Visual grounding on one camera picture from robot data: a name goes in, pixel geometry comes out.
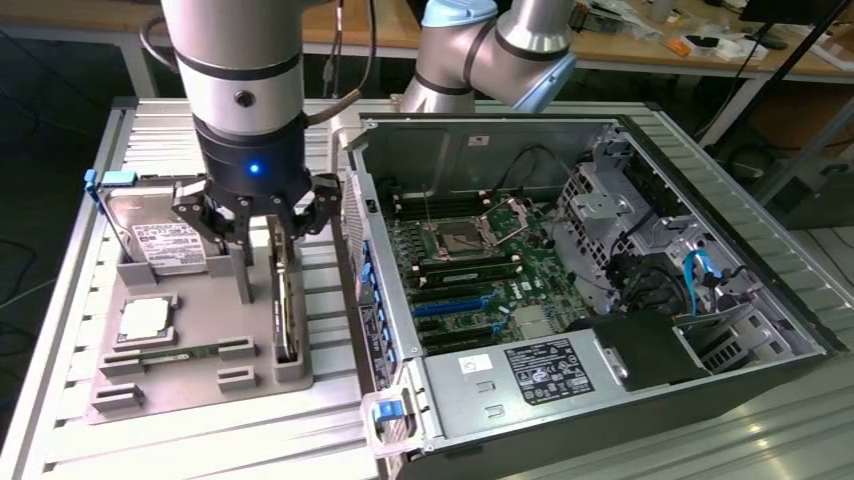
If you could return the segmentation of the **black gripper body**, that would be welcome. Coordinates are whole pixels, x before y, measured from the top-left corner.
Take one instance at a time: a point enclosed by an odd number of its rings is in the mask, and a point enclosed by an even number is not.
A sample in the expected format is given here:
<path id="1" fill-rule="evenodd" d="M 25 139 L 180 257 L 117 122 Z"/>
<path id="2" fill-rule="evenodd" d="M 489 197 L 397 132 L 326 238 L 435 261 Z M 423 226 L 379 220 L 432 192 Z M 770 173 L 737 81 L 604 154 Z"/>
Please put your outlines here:
<path id="1" fill-rule="evenodd" d="M 225 134 L 193 116 L 206 177 L 234 196 L 297 201 L 310 187 L 305 167 L 305 116 L 257 135 Z"/>

